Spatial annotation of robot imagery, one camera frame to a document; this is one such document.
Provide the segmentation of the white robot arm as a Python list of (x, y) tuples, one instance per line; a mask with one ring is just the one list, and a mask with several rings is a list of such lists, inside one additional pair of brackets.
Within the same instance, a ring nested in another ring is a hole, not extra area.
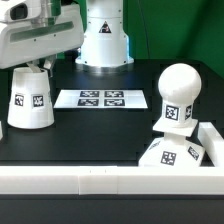
[(26, 64), (50, 71), (56, 55), (76, 49), (78, 68), (95, 73), (128, 69), (123, 0), (84, 0), (87, 22), (72, 0), (0, 0), (0, 69)]

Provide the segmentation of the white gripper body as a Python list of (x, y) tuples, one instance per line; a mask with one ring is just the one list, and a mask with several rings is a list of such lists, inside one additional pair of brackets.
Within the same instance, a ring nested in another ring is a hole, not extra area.
[(0, 69), (79, 48), (80, 6), (61, 0), (0, 0)]

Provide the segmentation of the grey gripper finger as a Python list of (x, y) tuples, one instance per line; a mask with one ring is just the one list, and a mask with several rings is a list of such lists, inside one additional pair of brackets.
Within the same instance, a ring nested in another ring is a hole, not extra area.
[(33, 73), (41, 73), (41, 69), (34, 65), (33, 63), (27, 63), (28, 67), (32, 70)]
[(43, 64), (43, 69), (48, 73), (49, 77), (53, 76), (53, 67), (56, 62), (56, 56), (55, 55), (50, 55), (45, 58), (44, 64)]

